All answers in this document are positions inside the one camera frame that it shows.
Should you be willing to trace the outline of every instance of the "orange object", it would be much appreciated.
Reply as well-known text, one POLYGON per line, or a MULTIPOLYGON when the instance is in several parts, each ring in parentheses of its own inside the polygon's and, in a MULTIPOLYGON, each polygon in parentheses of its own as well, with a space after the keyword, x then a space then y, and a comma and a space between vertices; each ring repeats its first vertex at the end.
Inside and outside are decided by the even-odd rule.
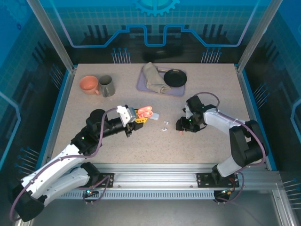
POLYGON ((88 95, 99 95, 99 85, 98 85, 98 79, 93 76, 89 75, 84 78, 82 78, 79 82, 79 87, 81 90, 88 94, 88 95))
POLYGON ((142 107, 138 110, 139 118, 150 118, 154 113, 151 111, 151 106, 142 107))
POLYGON ((138 109, 138 114, 141 114, 143 112, 148 112, 148 111, 152 111, 152 107, 151 106, 146 106, 146 107, 142 107, 138 109))
POLYGON ((139 116, 138 116, 138 110, 135 110, 135 112, 136 112, 136 114, 137 114, 137 118, 135 119, 135 122, 137 122, 137 123, 146 123, 146 121, 148 120, 148 118, 143 118, 143 119, 141 119, 141 118, 139 118, 139 116))

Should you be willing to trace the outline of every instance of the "towel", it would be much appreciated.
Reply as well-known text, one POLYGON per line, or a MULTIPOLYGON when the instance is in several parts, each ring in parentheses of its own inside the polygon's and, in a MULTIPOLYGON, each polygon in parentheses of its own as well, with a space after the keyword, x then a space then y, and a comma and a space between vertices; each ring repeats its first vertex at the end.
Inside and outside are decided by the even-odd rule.
POLYGON ((145 76, 145 85, 148 89, 157 92, 157 93, 165 93, 170 90, 171 87, 166 85, 163 78, 159 75, 157 68, 152 64, 152 62, 148 62, 142 68, 143 74, 145 76))

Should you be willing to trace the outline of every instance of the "beige tabletop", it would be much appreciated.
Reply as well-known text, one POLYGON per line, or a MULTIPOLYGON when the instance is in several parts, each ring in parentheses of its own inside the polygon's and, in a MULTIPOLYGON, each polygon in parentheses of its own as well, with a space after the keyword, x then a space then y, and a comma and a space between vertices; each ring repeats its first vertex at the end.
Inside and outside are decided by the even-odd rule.
MULTIPOLYGON (((56 140, 53 157, 86 125, 90 113, 101 108, 109 110, 118 105, 140 108, 151 105, 159 113, 158 121, 148 120, 144 127, 106 137, 93 163, 219 163, 230 156, 229 138, 218 129, 207 126, 198 133, 175 130, 176 121, 185 116, 182 109, 195 93, 208 91, 221 100, 219 109, 236 118, 248 120, 246 105, 233 64, 156 64, 183 69, 187 72, 186 91, 182 97, 141 92, 136 89, 143 64, 79 64, 56 140), (108 74, 113 78, 116 93, 111 97, 84 94, 79 81, 86 75, 108 74)), ((200 95, 201 101, 216 104, 214 97, 200 95)), ((118 117, 110 113, 109 119, 118 117)))

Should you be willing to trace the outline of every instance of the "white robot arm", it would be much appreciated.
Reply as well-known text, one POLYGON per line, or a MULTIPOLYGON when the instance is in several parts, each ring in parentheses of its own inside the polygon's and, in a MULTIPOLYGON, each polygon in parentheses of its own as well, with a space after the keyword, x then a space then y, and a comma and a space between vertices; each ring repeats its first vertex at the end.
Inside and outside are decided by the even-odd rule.
POLYGON ((90 162, 61 176, 96 154, 103 116, 103 137, 122 131, 129 137, 133 130, 142 128, 143 123, 135 122, 137 115, 133 108, 118 106, 116 111, 119 117, 108 120, 104 110, 94 110, 86 120, 87 125, 54 159, 21 180, 10 181, 8 199, 23 221, 35 218, 45 206, 65 192, 80 186, 88 189, 102 179, 103 175, 90 162))
POLYGON ((261 149, 261 147, 264 147, 264 139, 256 121, 235 120, 217 110, 214 105, 205 106, 198 96, 188 99, 183 111, 186 113, 186 117, 181 117, 177 121, 177 130, 198 132, 205 126, 210 125, 230 138, 231 156, 213 167, 212 177, 216 185, 219 185, 222 180, 238 172, 241 168, 262 159, 263 153, 265 153, 265 156, 268 155, 267 148, 261 149), (261 146, 248 130, 256 135, 261 146))

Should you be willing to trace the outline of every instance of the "gear logo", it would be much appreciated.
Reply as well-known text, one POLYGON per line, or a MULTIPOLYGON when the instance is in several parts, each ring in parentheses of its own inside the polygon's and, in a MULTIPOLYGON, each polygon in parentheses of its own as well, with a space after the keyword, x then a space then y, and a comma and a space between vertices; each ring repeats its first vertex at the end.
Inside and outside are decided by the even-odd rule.
POLYGON ((180 0, 134 0, 136 9, 140 9, 141 13, 146 15, 163 16, 164 13, 169 13, 169 10, 175 9, 175 5, 180 3, 180 0))
POLYGON ((0 7, 5 6, 10 15, 20 23, 28 13, 26 0, 0 0, 0 7))

